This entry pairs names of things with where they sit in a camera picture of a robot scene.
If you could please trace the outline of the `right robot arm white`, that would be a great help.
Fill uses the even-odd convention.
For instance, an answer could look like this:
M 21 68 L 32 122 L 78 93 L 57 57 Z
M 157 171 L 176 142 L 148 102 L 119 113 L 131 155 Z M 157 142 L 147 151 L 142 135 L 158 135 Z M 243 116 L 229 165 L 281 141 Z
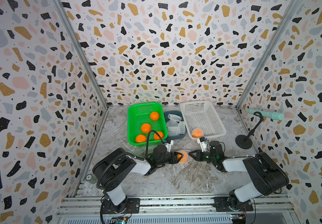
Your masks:
M 285 172 L 264 152 L 254 156 L 227 157 L 223 143 L 203 140 L 197 141 L 200 150 L 193 150 L 188 155 L 196 161 L 211 163 L 218 171 L 247 172 L 251 182 L 229 192 L 229 197 L 219 206 L 228 206 L 233 211 L 243 209 L 252 199 L 268 196 L 289 184 Z

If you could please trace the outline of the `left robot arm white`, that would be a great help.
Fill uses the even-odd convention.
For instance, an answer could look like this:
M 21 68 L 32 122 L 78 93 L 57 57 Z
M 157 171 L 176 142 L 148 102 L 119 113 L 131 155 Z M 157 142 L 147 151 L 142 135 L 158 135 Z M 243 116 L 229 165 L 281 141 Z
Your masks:
M 129 173 L 151 175 L 167 164 L 178 164 L 184 156 L 179 152 L 171 152 L 168 147 L 158 145 L 146 158 L 117 148 L 110 155 L 99 161 L 92 169 L 97 179 L 96 188 L 101 189 L 113 206 L 126 203 L 127 196 L 120 184 Z

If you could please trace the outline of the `white foam net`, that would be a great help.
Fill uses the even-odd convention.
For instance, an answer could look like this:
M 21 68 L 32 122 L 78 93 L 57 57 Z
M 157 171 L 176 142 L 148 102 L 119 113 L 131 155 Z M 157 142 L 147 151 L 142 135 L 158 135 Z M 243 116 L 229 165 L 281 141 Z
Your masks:
M 188 149 L 180 149 L 177 152 L 182 154 L 182 158 L 180 160 L 181 164 L 186 165 L 186 164 L 188 164 L 190 162 L 190 158 L 189 158 L 190 150 L 188 150 Z
M 166 122 L 166 125 L 167 125 L 167 128 L 170 128 L 170 127 L 178 127 L 178 122 L 177 121 L 174 121 L 174 120 L 168 120 Z
M 176 122 L 180 122 L 182 121 L 182 117 L 176 114 L 168 114 L 168 119 L 176 121 Z
M 180 121 L 180 122 L 178 123 L 178 127 L 179 127 L 179 134 L 180 134 L 180 135 L 183 135 L 183 134 L 185 134 L 185 133 L 186 133 L 186 126 L 185 126 L 184 121 Z

